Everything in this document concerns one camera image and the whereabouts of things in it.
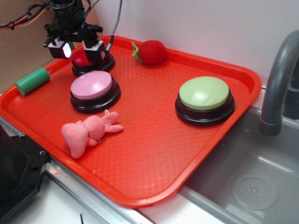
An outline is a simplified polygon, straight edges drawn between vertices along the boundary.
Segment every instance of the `pink button top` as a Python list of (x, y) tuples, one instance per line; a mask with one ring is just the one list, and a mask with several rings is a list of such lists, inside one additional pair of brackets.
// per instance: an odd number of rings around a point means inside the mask
[(71, 92), (78, 99), (93, 99), (104, 95), (112, 86), (112, 78), (105, 71), (91, 71), (71, 84)]

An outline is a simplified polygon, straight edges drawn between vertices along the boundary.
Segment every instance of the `strawberry toy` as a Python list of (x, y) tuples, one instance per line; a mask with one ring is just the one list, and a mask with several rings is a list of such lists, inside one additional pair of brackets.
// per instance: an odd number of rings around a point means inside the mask
[(132, 42), (134, 48), (132, 57), (146, 64), (159, 64), (167, 57), (165, 46), (160, 41), (145, 41), (139, 47)]

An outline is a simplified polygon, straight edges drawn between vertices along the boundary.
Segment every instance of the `plastic tray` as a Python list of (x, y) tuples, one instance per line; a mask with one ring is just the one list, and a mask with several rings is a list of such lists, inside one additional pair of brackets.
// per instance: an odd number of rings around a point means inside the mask
[[(109, 38), (102, 40), (107, 44)], [(119, 113), (117, 123), (124, 131), (106, 134), (81, 158), (70, 157), (60, 131), (63, 124), (90, 116), (70, 104), (70, 85), (76, 79), (71, 60), (56, 60), (46, 66), (50, 81), (26, 96), (15, 86), (4, 92), (0, 116), (108, 198), (136, 208), (176, 193), (259, 95), (262, 84), (249, 69), (171, 49), (162, 64), (146, 65), (131, 57), (131, 42), (115, 38), (111, 53), (116, 65), (109, 72), (122, 91), (109, 111)], [(218, 77), (231, 89), (235, 111), (222, 124), (197, 127), (176, 115), (180, 86), (200, 76)]]

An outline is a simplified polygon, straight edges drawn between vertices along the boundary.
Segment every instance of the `white wall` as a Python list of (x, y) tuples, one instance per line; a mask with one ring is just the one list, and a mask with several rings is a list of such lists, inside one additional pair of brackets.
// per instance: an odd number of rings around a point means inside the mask
[[(110, 35), (119, 0), (96, 5)], [(299, 29), (298, 0), (123, 0), (115, 35), (249, 68), (267, 83), (276, 53)]]

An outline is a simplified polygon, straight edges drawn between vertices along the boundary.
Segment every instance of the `green button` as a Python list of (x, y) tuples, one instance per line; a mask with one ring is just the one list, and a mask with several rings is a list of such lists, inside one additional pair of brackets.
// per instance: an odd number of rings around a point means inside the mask
[(182, 103), (198, 111), (212, 110), (223, 105), (228, 99), (228, 93), (228, 85), (214, 77), (190, 79), (179, 90)]

